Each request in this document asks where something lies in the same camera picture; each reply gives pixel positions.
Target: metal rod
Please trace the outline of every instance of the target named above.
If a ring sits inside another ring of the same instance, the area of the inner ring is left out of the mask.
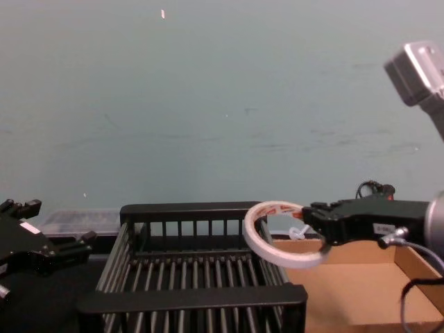
[[[182,239],[182,221],[178,221],[178,237],[180,241]]]
[[[261,220],[261,231],[262,231],[262,234],[264,235],[266,242],[269,244],[273,244],[273,238],[270,234],[270,231],[268,230],[267,224],[265,223],[265,221],[263,219]],[[277,269],[277,274],[279,275],[279,279],[281,280],[281,282],[283,284],[290,282],[287,272],[281,266],[276,266],[276,265],[274,265],[274,266],[275,266],[275,269]]]
[[[269,286],[273,286],[274,284],[273,284],[273,281],[272,281],[272,278],[271,278],[271,274],[270,274],[270,272],[267,269],[265,260],[263,260],[262,258],[259,259],[259,266],[261,268],[262,274],[264,275],[266,284],[269,285]],[[279,307],[273,307],[273,313],[274,313],[275,318],[276,318],[277,326],[280,329],[282,327],[282,323],[281,323],[282,309],[280,309]]]
[[[259,285],[259,282],[257,281],[257,276],[255,272],[255,267],[253,266],[253,262],[251,261],[251,258],[247,259],[247,265],[248,269],[250,271],[251,281],[253,282],[253,286],[257,287]],[[266,318],[262,318],[265,321],[265,332],[271,333],[270,323]]]
[[[137,272],[136,272],[136,276],[134,277],[134,282],[133,282],[133,286],[131,287],[131,291],[134,292],[136,291],[137,288],[137,283],[139,283],[139,277],[140,277],[140,272],[142,271],[142,263],[139,262],[137,264]]]
[[[162,288],[162,278],[164,276],[164,268],[165,268],[165,263],[162,262],[160,263],[160,268],[159,268],[159,278],[157,279],[157,288],[156,290],[160,290]],[[157,319],[157,312],[153,312],[151,314],[151,331],[154,332],[155,329],[155,321]]]
[[[238,238],[237,238],[237,241],[238,241],[238,248],[242,248],[242,238],[243,238],[243,235],[242,235],[242,220],[239,220],[239,225],[238,225],[238,230],[237,230],[237,232],[238,232]]]
[[[197,289],[198,288],[198,260],[195,259],[193,261],[193,289]],[[190,323],[191,323],[191,329],[193,329],[193,326],[195,330],[197,330],[198,327],[198,312],[197,310],[193,310],[193,312],[191,313],[191,318],[190,318]]]
[[[186,257],[187,255],[190,255],[191,257],[194,257],[194,255],[196,254],[196,250],[183,250],[183,251],[166,251],[166,252],[156,252],[156,253],[151,253],[151,252],[136,252],[135,256],[137,258],[146,258],[146,259],[162,259],[162,258],[169,258],[171,259],[172,257]],[[248,255],[251,254],[251,250],[250,249],[246,249],[246,248],[241,248],[240,250],[202,250],[199,251],[199,255],[200,256],[226,256],[226,255],[232,255],[232,256],[240,256],[240,255]]]
[[[193,262],[193,289],[197,289],[198,279],[197,279],[197,260]]]
[[[117,279],[117,276],[122,270],[122,263],[128,258],[128,244],[122,246],[121,250],[117,253],[115,264],[110,267],[110,278],[103,286],[102,291],[108,292],[112,288],[113,282]]]
[[[223,243],[224,248],[227,248],[227,235],[228,235],[228,221],[226,219],[223,220]]]
[[[148,267],[148,273],[146,274],[146,281],[145,281],[145,286],[144,286],[145,291],[148,291],[148,288],[150,286],[151,276],[153,274],[153,268],[154,268],[154,263],[151,262],[150,266]],[[140,331],[142,329],[143,318],[144,318],[144,314],[142,312],[140,312],[139,315],[137,316],[136,328],[134,330],[135,333],[140,333]],[[149,323],[150,318],[151,318],[151,316],[149,316],[148,318],[146,317],[145,323]]]
[[[216,260],[216,285],[218,288],[222,288],[221,263],[219,260]],[[221,309],[221,333],[228,333],[227,317],[224,308]]]
[[[110,269],[115,265],[115,262],[117,260],[117,254],[121,252],[121,248],[123,248],[124,244],[126,244],[127,240],[126,236],[126,224],[124,224],[119,231],[119,234],[117,235],[115,244],[117,244],[116,247],[113,247],[109,256],[109,260],[107,260],[105,268],[103,269],[103,272],[100,276],[99,283],[97,284],[97,291],[102,291],[105,283],[110,278]]]
[[[210,283],[210,263],[205,260],[205,288],[211,288]],[[207,332],[213,332],[213,313],[211,309],[207,309]]]
[[[129,265],[127,263],[126,264],[125,274],[123,275],[123,277],[121,279],[119,279],[119,283],[118,283],[118,285],[116,287],[117,291],[122,292],[125,289],[125,283],[126,283],[126,280],[128,279],[128,274],[130,272],[130,269],[131,269],[131,265]],[[109,319],[110,322],[109,322],[108,328],[106,330],[107,333],[110,333],[112,331],[112,326],[114,325],[115,319],[116,319],[116,314],[111,314],[111,317]]]
[[[182,280],[180,281],[180,288],[187,288],[187,261],[182,262]],[[185,321],[185,311],[180,310],[179,321],[178,321],[178,333],[184,333],[184,321]]]
[[[240,259],[237,260],[237,269],[239,270],[239,278],[241,280],[241,286],[245,287],[245,277],[244,277],[244,268],[242,265],[242,261]],[[248,323],[250,324],[251,333],[256,333],[256,324],[255,319],[253,318],[253,311],[251,310],[251,307],[247,307],[247,319]]]
[[[230,287],[234,287],[234,280],[233,280],[233,270],[231,267],[231,261],[227,258],[227,273],[228,273],[228,284]],[[238,329],[239,327],[239,309],[236,307],[233,308],[233,316],[234,316],[234,325]]]
[[[116,266],[111,271],[112,278],[105,285],[104,292],[114,292],[119,289],[119,281],[121,280],[122,273],[124,272],[123,268],[129,268],[128,262],[130,260],[130,256],[128,254],[128,246],[125,247],[122,258],[117,261]],[[109,330],[114,322],[114,314],[106,314],[105,315],[105,327],[106,330]]]
[[[171,268],[169,271],[169,285],[168,285],[168,290],[173,290],[174,288],[174,275],[176,274],[176,262],[172,262],[171,263]],[[165,314],[165,319],[164,319],[164,333],[168,333],[169,332],[169,311],[166,312]]]

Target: black table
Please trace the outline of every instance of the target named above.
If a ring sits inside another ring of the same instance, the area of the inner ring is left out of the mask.
[[[0,280],[13,293],[0,309],[0,332],[78,333],[76,299],[94,290],[104,266],[94,260],[49,277],[18,273]]]

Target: teal wall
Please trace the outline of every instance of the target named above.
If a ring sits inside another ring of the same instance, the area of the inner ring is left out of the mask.
[[[165,19],[161,17],[164,10]],[[398,198],[444,189],[444,144],[383,63],[444,47],[442,1],[1,0],[1,199]]]

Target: gray cable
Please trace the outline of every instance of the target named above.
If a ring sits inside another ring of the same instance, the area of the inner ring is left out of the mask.
[[[406,241],[405,239],[402,238],[395,238],[392,240],[390,245],[396,245],[396,246],[410,246],[411,248],[414,248],[415,250],[419,250],[422,253],[425,253],[427,255],[429,255],[430,257],[432,257],[435,262],[440,266],[441,271],[444,271],[444,261],[432,250],[419,245],[419,244],[415,244],[415,243],[410,243],[409,241]],[[406,333],[413,333],[410,330],[410,327],[407,325],[407,321],[405,318],[405,298],[401,299],[401,324],[402,324],[402,328],[404,328],[404,331]]]

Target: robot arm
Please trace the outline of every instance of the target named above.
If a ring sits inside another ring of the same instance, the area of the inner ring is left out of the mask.
[[[17,271],[47,275],[87,261],[96,234],[88,232],[78,241],[54,245],[37,228],[23,221],[37,216],[41,206],[39,200],[25,205],[13,200],[0,204],[0,234],[8,235],[0,243],[0,277]]]

